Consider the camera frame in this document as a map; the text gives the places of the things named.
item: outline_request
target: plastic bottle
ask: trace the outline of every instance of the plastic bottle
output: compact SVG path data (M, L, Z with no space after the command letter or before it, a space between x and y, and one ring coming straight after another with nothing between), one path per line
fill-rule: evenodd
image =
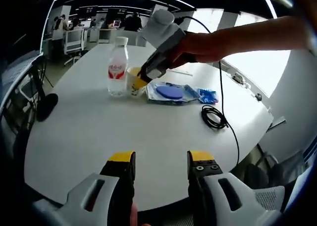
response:
M126 69L128 66L128 38L116 37L108 65L108 91L112 96L126 92Z

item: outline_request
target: floor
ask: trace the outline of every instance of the floor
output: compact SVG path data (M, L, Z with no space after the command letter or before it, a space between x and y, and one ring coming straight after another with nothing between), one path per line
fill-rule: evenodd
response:
M87 50L92 49L94 46L96 46L97 43L88 43ZM59 79L71 68L72 63L67 64L64 66L64 63L68 60L68 57L64 57L60 60L58 63L52 63L48 62L47 70L46 70L46 76L51 82L53 86L56 85L56 83L59 81ZM47 80L44 81L44 91L45 93L49 93L53 88L49 84ZM249 155L240 162L240 164L233 170L233 173L241 180L243 180L244 177L244 170L247 164L253 163L255 164L261 157L261 152L257 147L254 147L254 149L249 153ZM259 165L260 168L262 168L264 171L267 171L267 165L263 162Z

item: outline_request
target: yellow cup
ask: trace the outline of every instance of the yellow cup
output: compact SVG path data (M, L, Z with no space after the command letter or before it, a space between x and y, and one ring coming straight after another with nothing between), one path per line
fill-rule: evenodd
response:
M141 80L137 75L140 72L140 67L130 67L127 71L127 92L132 97L141 96L147 83Z

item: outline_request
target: white table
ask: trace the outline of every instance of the white table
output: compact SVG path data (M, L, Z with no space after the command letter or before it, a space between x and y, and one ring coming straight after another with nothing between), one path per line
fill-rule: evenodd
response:
M50 117L35 123L25 160L26 183L65 203L67 193L93 172L99 173L116 151L136 151L135 202L140 211L188 197L187 151L212 153L223 171L237 161L229 128L209 129L202 105L162 106L144 99L113 99L107 94L111 45L99 44L82 57L54 88L59 102ZM153 49L128 46L129 65L140 66ZM216 90L219 70L207 64L168 72L162 80ZM240 160L256 146L272 122L262 103L223 74L225 114L240 144ZM221 102L216 107L221 109Z

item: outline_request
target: computer monitor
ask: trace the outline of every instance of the computer monitor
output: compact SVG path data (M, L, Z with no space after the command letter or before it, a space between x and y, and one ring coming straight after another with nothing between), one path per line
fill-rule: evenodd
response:
M120 20L115 20L115 21L113 22L114 28L119 28L119 27L120 27L120 24L121 24L121 21L120 21Z

